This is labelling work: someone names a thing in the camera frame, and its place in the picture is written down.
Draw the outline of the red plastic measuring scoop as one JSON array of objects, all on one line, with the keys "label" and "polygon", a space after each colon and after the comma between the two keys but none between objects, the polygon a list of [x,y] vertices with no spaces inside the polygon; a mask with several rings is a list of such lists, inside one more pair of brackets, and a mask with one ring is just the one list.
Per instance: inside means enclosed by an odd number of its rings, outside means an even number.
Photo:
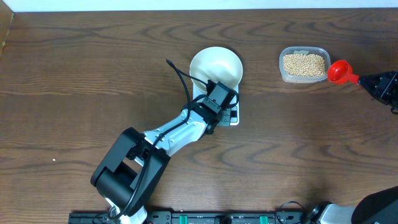
[{"label": "red plastic measuring scoop", "polygon": [[347,82],[359,83],[359,76],[353,73],[352,66],[346,60],[338,60],[327,71],[329,82],[342,85]]}]

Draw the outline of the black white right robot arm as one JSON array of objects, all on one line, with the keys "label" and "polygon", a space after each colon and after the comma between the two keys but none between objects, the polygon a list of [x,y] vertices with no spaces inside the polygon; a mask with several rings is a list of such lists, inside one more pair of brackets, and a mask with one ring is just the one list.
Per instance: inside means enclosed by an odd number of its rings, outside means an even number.
[{"label": "black white right robot arm", "polygon": [[[356,82],[375,100],[391,106],[397,114],[397,72],[361,76]],[[397,223],[397,187],[368,195],[356,207],[343,207],[329,201],[318,204],[302,223]]]}]

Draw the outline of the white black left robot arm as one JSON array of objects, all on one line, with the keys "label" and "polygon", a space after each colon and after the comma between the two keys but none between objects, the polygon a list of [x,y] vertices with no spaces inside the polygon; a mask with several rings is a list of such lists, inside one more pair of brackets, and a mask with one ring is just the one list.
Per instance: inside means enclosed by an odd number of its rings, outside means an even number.
[{"label": "white black left robot arm", "polygon": [[91,176],[91,184],[111,205],[107,217],[119,223],[143,223],[144,205],[154,192],[170,158],[181,148],[228,122],[239,103],[218,103],[200,95],[167,124],[140,133],[121,133]]}]

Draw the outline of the white digital kitchen scale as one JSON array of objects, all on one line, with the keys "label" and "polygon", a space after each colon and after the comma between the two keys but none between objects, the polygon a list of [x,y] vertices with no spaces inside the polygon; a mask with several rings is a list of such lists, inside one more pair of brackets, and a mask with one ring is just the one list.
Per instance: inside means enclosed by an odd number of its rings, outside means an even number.
[{"label": "white digital kitchen scale", "polygon": [[236,126],[239,124],[238,89],[230,88],[222,82],[208,80],[206,90],[193,85],[193,100],[208,112],[213,126]]}]

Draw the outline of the cream round bowl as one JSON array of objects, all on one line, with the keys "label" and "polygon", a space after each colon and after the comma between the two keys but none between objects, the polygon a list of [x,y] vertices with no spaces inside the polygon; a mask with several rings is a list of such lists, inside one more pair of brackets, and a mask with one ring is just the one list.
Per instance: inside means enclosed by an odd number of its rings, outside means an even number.
[{"label": "cream round bowl", "polygon": [[197,53],[191,61],[189,75],[203,82],[222,82],[235,88],[243,78],[243,64],[230,49],[208,47]]}]

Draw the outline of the clear container of soybeans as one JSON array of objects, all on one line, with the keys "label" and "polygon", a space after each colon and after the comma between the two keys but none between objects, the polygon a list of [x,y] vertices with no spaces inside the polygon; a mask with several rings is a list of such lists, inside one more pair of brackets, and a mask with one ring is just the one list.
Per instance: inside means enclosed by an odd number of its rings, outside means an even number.
[{"label": "clear container of soybeans", "polygon": [[319,47],[287,47],[279,56],[279,69],[287,83],[317,83],[327,79],[329,53]]}]

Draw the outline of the wooden side panel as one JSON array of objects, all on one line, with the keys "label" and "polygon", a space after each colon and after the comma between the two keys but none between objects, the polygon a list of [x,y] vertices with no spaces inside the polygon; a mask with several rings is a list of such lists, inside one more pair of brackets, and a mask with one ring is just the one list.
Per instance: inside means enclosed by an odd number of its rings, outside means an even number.
[{"label": "wooden side panel", "polygon": [[2,55],[3,48],[6,44],[6,39],[9,35],[10,26],[14,18],[14,12],[9,6],[1,0],[0,2],[0,55]]}]

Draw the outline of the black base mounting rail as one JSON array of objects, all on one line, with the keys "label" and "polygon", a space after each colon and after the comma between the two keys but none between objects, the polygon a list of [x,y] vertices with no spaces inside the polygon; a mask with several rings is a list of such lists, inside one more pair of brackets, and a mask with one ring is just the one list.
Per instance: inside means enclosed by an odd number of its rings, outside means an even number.
[{"label": "black base mounting rail", "polygon": [[106,213],[70,213],[68,224],[143,223],[143,224],[276,224],[302,223],[302,212],[277,213],[176,213],[148,212],[139,218],[121,217],[111,220]]}]

